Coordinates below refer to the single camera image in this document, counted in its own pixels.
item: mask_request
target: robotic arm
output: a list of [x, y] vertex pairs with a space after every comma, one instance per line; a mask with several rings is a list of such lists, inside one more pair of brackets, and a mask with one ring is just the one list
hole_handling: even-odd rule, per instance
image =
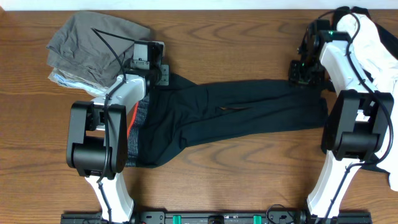
[[[350, 40], [347, 33], [331, 30], [329, 21], [318, 19], [308, 26], [298, 49], [301, 60], [294, 60], [290, 65], [291, 83], [315, 88], [325, 82], [327, 70], [338, 95], [323, 132], [322, 149], [327, 150], [326, 161], [314, 190], [306, 200], [306, 209], [289, 212], [270, 208], [265, 214], [143, 212], [134, 215], [134, 201], [128, 195], [122, 173], [127, 159], [126, 114], [153, 85], [168, 84], [169, 74], [168, 66], [161, 64], [164, 44], [137, 42], [131, 61], [132, 70], [126, 75], [126, 82], [117, 88], [124, 81], [123, 76], [119, 76], [108, 90], [112, 92], [117, 88], [108, 102], [110, 159], [106, 159], [104, 139], [86, 135], [87, 131], [104, 130], [105, 98], [77, 101], [72, 106], [67, 163], [93, 186], [102, 214], [64, 214], [61, 223], [304, 224], [321, 220], [330, 224], [372, 223], [369, 213], [339, 213], [339, 207], [359, 169], [356, 166], [348, 173], [347, 167], [370, 160], [380, 150], [387, 129], [387, 119], [380, 104], [373, 100], [363, 83], [377, 94], [389, 112], [393, 98], [390, 93], [377, 91], [354, 54], [350, 54], [359, 76], [355, 74], [346, 56]], [[98, 185], [101, 175], [105, 178]]]

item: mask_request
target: wooden surface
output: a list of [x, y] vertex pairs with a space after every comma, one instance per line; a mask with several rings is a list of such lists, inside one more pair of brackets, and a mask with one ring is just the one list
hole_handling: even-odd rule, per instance
[[[109, 11], [164, 41], [172, 71], [195, 83], [283, 78], [305, 28], [324, 11]], [[90, 100], [47, 76], [46, 44], [73, 12], [0, 15], [0, 223], [58, 223], [65, 211], [98, 211], [93, 189], [65, 162], [70, 107]], [[371, 11], [398, 35], [398, 11]], [[335, 96], [326, 94], [328, 104]], [[302, 208], [321, 172], [322, 129], [256, 134], [185, 149], [156, 169], [128, 168], [140, 209]], [[341, 204], [398, 222], [387, 175], [359, 171]]]

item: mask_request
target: white wall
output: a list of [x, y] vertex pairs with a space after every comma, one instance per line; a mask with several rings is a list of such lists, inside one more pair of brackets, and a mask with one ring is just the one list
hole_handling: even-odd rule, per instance
[[359, 6], [398, 9], [398, 0], [0, 0], [6, 11], [335, 9]]

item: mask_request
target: wood grain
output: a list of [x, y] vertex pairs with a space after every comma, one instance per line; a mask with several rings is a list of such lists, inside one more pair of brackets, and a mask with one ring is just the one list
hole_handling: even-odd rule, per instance
[[[106, 11], [150, 27], [172, 71], [195, 83], [285, 79], [305, 28], [324, 11]], [[0, 15], [0, 223], [58, 223], [97, 211], [90, 185], [65, 162], [70, 107], [84, 91], [47, 79], [46, 44], [73, 12]], [[398, 35], [398, 11], [371, 11]], [[335, 96], [325, 93], [331, 107]], [[321, 172], [322, 129], [255, 134], [184, 150], [156, 169], [125, 169], [140, 209], [266, 210], [303, 206]], [[397, 223], [387, 175], [361, 170], [341, 204]]]

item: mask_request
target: brown tabletop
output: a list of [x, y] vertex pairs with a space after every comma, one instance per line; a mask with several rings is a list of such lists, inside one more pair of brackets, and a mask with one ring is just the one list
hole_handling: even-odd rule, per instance
[[[107, 11], [153, 29], [171, 70], [195, 83], [286, 79], [306, 26], [324, 11]], [[65, 162], [70, 107], [91, 100], [47, 77], [46, 44], [73, 12], [0, 12], [0, 223], [59, 223], [98, 211], [91, 186]], [[398, 35], [398, 11], [371, 11]], [[336, 96], [325, 93], [331, 108]], [[255, 134], [185, 149], [156, 169], [124, 170], [139, 209], [265, 211], [302, 208], [325, 155], [322, 128]], [[341, 210], [398, 223], [387, 174], [360, 170]]]

